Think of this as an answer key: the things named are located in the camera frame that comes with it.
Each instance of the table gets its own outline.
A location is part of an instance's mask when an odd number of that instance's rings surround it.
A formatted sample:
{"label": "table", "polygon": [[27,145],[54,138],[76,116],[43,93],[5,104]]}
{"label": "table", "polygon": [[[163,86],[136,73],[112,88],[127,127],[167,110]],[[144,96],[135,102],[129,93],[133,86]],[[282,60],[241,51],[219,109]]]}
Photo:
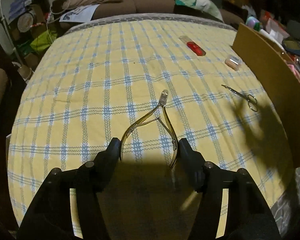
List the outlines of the table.
{"label": "table", "polygon": [[[252,71],[245,64],[237,72],[224,64],[235,55],[235,34],[230,26],[197,17],[138,14],[92,21],[58,38],[23,93],[12,130],[8,177],[18,223],[52,168],[76,169],[93,160],[112,137],[121,138],[152,109],[164,89],[178,139],[186,137],[223,169],[246,168],[269,206],[277,204],[294,173],[291,153]],[[197,57],[178,39],[181,35],[207,55]],[[222,84],[254,95],[259,111]],[[172,145],[159,127],[153,122],[130,135],[123,163],[98,196],[112,239],[189,234],[200,198],[182,175],[176,188],[168,186],[171,178],[162,167],[171,159]],[[225,191],[219,236],[226,202]],[[80,235],[75,213],[72,205],[74,231]]]}

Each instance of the brown couch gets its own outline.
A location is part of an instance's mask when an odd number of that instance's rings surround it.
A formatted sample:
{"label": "brown couch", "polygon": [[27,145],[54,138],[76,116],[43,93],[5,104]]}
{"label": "brown couch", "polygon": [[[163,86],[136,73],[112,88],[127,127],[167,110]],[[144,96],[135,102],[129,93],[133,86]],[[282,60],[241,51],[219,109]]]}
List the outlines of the brown couch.
{"label": "brown couch", "polygon": [[[58,11],[56,4],[56,2],[53,3],[53,10],[55,12]],[[220,12],[226,24],[239,24],[240,22],[243,23],[243,20],[240,19],[240,17],[232,13],[229,13],[223,9],[220,9]],[[195,12],[195,10],[190,8],[180,8],[180,6],[175,5],[175,0],[123,0],[121,3],[104,3],[98,6],[91,20],[133,13],[181,13],[210,18],[218,21],[218,19],[211,15],[204,13],[202,14],[199,11]],[[76,24],[60,23],[62,29],[69,29],[74,25]]]}

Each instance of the paper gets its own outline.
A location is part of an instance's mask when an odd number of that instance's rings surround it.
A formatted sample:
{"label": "paper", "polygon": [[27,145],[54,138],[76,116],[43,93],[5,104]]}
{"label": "paper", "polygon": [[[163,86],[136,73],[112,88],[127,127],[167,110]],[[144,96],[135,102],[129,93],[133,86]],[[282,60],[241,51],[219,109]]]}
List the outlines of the paper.
{"label": "paper", "polygon": [[72,11],[63,14],[60,22],[86,23],[91,21],[92,15],[100,4],[80,6]]}

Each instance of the yellow-green bag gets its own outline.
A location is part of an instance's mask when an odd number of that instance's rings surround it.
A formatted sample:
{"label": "yellow-green bag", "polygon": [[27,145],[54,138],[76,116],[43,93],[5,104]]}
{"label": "yellow-green bag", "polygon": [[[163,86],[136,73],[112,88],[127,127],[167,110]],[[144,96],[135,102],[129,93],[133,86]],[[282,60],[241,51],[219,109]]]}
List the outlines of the yellow-green bag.
{"label": "yellow-green bag", "polygon": [[36,52],[44,51],[49,48],[50,45],[56,40],[57,34],[50,30],[41,33],[34,41],[31,42],[30,46]]}

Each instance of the silver scissors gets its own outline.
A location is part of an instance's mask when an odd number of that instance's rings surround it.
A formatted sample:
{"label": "silver scissors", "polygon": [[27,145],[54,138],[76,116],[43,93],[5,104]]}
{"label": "silver scissors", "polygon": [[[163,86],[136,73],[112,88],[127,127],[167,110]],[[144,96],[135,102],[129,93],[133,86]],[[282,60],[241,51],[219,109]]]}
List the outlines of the silver scissors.
{"label": "silver scissors", "polygon": [[242,97],[244,100],[246,100],[248,102],[248,106],[253,112],[258,112],[258,107],[257,107],[258,101],[253,95],[249,94],[248,96],[244,96],[243,94],[239,93],[238,91],[235,91],[234,89],[232,89],[230,87],[227,87],[225,85],[221,85],[221,86],[229,89],[232,93],[235,93],[239,97]]}

